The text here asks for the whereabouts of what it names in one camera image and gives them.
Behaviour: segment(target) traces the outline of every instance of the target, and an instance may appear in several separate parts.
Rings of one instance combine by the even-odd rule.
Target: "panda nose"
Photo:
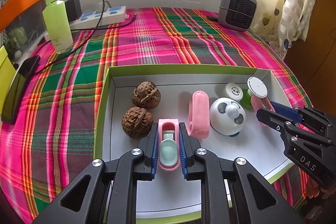
[[[236,105],[228,105],[225,109],[225,112],[231,119],[236,119],[239,116],[238,106]]]

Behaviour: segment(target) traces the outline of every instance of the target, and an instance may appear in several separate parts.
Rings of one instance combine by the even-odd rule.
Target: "panda toy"
[[[222,135],[237,136],[245,121],[245,110],[232,99],[219,98],[210,107],[210,124]]]

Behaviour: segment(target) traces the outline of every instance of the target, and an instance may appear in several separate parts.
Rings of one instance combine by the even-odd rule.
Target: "yellow box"
[[[15,69],[7,57],[7,51],[4,46],[0,48],[0,115],[5,103],[7,91],[15,75]]]

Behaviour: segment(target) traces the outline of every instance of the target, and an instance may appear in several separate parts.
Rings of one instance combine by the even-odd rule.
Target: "walnut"
[[[161,101],[161,94],[153,82],[142,82],[133,91],[132,102],[146,109],[156,108]]]
[[[148,135],[153,124],[153,116],[144,108],[130,108],[121,122],[124,132],[132,139],[139,140]]]

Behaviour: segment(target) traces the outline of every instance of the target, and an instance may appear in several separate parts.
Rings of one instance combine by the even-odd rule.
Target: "blue gripper pad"
[[[181,128],[179,129],[179,135],[180,135],[179,142],[180,142],[180,161],[181,161],[182,174],[184,179],[187,179],[188,178],[187,155],[184,148]]]
[[[272,104],[272,106],[274,107],[274,110],[276,113],[283,115],[285,117],[287,117],[290,120],[293,120],[295,123],[301,123],[302,122],[302,118],[300,117],[300,115],[298,114],[298,112],[288,106],[284,106],[282,104],[276,103],[271,101],[270,102]]]
[[[158,166],[158,154],[159,154],[159,131],[158,128],[156,129],[155,133],[155,141],[154,141],[154,147],[153,147],[153,153],[152,153],[152,170],[151,175],[152,179],[155,178],[157,166]]]

